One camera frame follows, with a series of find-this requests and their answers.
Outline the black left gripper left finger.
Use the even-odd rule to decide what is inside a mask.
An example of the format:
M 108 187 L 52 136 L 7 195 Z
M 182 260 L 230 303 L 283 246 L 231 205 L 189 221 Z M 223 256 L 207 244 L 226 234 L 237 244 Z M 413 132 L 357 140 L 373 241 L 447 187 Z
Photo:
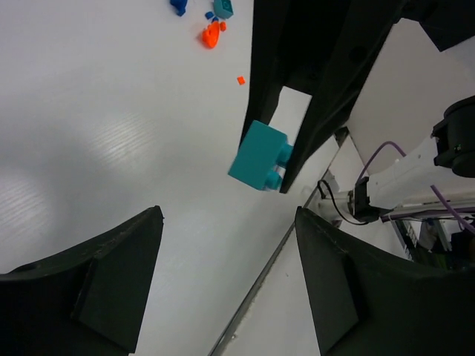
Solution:
M 2 355 L 130 355 L 163 234 L 159 206 L 1 275 Z

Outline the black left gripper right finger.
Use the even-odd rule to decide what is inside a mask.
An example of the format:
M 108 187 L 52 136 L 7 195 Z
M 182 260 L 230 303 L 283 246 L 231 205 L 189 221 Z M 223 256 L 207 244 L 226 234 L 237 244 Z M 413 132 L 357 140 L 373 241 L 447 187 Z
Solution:
M 425 266 L 306 208 L 295 230 L 322 355 L 472 355 L 474 269 Z

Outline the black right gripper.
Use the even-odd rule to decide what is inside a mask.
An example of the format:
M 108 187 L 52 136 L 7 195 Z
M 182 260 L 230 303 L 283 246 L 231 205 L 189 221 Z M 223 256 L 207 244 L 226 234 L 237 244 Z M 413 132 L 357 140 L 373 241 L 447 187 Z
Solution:
M 292 6 L 289 87 L 316 93 L 286 165 L 283 194 L 305 162 L 341 126 L 330 121 L 357 100 L 362 89 L 357 81 L 369 74 L 403 2 L 294 1 Z M 278 106 L 286 76 L 279 46 L 290 8 L 290 1 L 254 2 L 249 101 L 241 139 L 254 121 L 269 124 Z

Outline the green lego brick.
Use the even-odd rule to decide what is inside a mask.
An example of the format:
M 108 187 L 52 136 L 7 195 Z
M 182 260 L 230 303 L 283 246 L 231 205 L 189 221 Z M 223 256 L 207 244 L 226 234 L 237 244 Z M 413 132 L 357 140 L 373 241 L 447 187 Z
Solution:
M 231 0 L 214 0 L 214 14 L 220 19 L 230 19 L 234 15 Z

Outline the teal lego brick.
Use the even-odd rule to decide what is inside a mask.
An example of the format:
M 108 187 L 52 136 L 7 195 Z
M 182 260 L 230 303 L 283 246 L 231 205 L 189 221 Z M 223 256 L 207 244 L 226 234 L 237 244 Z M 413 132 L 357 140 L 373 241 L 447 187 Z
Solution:
M 293 147 L 288 137 L 268 125 L 253 121 L 245 135 L 228 175 L 259 191 L 277 191 Z

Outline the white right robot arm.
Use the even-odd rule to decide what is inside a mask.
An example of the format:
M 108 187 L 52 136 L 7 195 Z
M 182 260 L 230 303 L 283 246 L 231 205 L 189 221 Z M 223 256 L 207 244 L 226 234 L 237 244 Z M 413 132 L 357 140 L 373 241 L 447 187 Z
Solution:
M 229 175 L 286 193 L 304 163 L 349 119 L 377 57 L 401 19 L 439 50 L 474 35 L 472 1 L 256 1 L 249 102 Z M 474 99 L 451 105 L 430 136 L 347 195 L 370 223 L 405 197 L 450 177 L 474 176 Z

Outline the orange round lego piece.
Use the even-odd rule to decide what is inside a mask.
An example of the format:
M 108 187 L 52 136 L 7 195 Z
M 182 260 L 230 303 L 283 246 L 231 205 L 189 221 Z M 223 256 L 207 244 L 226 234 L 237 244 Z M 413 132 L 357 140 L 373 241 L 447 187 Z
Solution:
M 213 49 L 216 47 L 220 37 L 220 22 L 212 22 L 202 32 L 201 40 L 203 44 Z

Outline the blue lego figure piece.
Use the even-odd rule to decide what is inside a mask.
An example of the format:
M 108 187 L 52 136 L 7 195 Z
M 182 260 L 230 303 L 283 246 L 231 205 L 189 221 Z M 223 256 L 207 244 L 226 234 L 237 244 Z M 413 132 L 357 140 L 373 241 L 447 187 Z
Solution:
M 170 0 L 169 2 L 178 16 L 183 16 L 186 13 L 187 0 Z

